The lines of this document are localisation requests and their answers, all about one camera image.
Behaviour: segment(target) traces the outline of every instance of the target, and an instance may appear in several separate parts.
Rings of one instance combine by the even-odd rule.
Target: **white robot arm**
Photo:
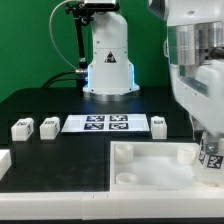
[[[84,96],[101,101],[118,101],[137,95],[134,66],[128,59],[127,22],[116,12],[116,0],[84,0],[93,11],[93,60],[88,66]]]
[[[154,0],[149,8],[167,20],[165,54],[175,99],[204,130],[196,178],[224,185],[224,1]]]

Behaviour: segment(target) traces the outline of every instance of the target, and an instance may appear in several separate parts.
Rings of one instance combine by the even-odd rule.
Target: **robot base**
[[[124,94],[97,94],[97,93],[92,93],[92,92],[83,92],[83,96],[85,98],[93,99],[93,100],[98,100],[98,101],[104,101],[104,102],[111,102],[111,101],[123,101],[123,100],[128,100],[131,98],[135,98],[139,96],[139,89],[129,92],[129,93],[124,93]]]

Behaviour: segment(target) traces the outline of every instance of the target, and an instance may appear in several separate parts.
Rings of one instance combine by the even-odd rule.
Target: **white plastic block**
[[[60,131],[60,119],[58,117],[46,118],[40,126],[40,138],[53,140]]]
[[[32,118],[19,119],[11,128],[13,141],[26,141],[33,133],[34,120]]]
[[[164,117],[151,118],[151,131],[153,139],[167,139],[167,125]]]
[[[10,150],[0,150],[0,180],[12,165]]]

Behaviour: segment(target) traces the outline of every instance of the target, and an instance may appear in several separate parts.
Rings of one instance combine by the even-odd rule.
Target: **black table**
[[[62,127],[71,114],[134,113],[146,114],[149,126],[151,117],[164,117],[167,122],[167,141],[192,142],[188,113],[175,102],[170,87],[145,87],[137,98],[109,103],[84,99],[75,88],[24,89],[15,92],[0,104],[0,149],[10,149],[12,157],[12,166],[0,182],[0,193],[109,191],[110,142],[155,141],[151,133],[59,133],[53,141],[41,141],[39,126],[45,118],[53,116],[60,118]],[[18,119],[27,117],[34,119],[34,133],[27,142],[12,142],[10,128]],[[129,221],[107,220],[108,223]],[[137,220],[136,223],[148,221]],[[164,220],[150,221],[161,223]],[[194,221],[197,220],[185,219],[183,222],[170,219],[165,223]]]

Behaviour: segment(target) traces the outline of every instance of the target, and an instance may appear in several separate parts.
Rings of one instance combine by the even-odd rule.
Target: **black label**
[[[104,61],[105,63],[117,63],[117,61],[114,58],[114,55],[112,54],[112,52],[110,52],[106,58],[106,60]]]

